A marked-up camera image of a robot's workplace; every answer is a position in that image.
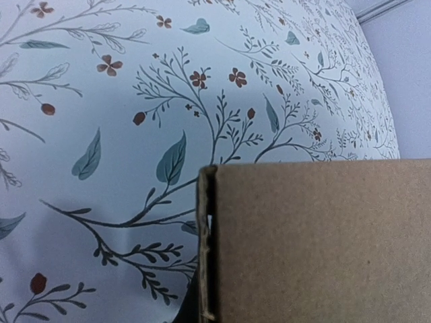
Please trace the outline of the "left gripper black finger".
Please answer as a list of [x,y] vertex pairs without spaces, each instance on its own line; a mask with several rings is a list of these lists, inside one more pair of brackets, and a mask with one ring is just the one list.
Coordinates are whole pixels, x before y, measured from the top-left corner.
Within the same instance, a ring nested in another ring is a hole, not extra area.
[[199,323],[199,271],[196,270],[173,323]]

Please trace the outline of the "brown cardboard box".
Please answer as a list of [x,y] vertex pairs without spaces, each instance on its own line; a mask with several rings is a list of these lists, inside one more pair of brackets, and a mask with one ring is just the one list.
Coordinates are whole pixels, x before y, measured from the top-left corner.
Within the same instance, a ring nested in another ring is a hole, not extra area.
[[430,161],[202,168],[201,322],[429,322]]

